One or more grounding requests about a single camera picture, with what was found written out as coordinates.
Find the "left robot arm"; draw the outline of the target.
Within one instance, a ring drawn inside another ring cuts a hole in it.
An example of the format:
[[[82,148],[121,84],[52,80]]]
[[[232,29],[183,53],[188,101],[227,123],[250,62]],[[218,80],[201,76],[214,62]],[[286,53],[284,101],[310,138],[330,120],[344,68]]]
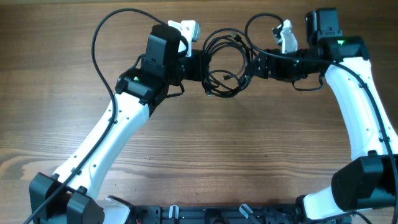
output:
[[[98,199],[106,174],[131,136],[170,98],[170,86],[198,80],[200,52],[192,44],[201,27],[193,20],[155,25],[146,52],[118,79],[111,101],[78,149],[52,175],[29,185],[28,223],[131,223],[134,206]]]

